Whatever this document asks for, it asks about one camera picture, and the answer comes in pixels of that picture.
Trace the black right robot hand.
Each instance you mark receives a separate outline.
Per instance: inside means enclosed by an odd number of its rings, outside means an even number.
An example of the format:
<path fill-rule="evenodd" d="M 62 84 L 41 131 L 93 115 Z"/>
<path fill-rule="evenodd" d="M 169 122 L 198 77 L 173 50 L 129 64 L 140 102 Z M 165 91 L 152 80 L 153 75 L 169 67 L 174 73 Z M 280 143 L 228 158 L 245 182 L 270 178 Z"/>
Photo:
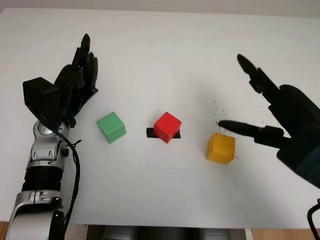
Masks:
<path fill-rule="evenodd" d="M 257 144 L 277 148 L 277 158 L 315 187 L 320 186 L 320 109 L 301 90 L 276 86 L 259 67 L 238 54 L 237 61 L 248 74 L 249 84 L 270 104 L 268 109 L 281 125 L 258 127 L 234 120 L 218 125 L 233 133 L 253 138 Z"/>

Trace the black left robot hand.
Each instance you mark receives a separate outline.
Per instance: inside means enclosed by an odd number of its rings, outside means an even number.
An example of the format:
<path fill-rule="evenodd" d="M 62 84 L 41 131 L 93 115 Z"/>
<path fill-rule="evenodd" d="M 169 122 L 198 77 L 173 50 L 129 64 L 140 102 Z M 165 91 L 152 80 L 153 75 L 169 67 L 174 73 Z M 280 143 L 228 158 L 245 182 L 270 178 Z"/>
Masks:
<path fill-rule="evenodd" d="M 54 85 L 60 90 L 62 120 L 70 128 L 76 125 L 75 116 L 97 92 L 98 59 L 90 52 L 91 39 L 86 33 L 76 49 L 71 64 L 59 73 Z"/>

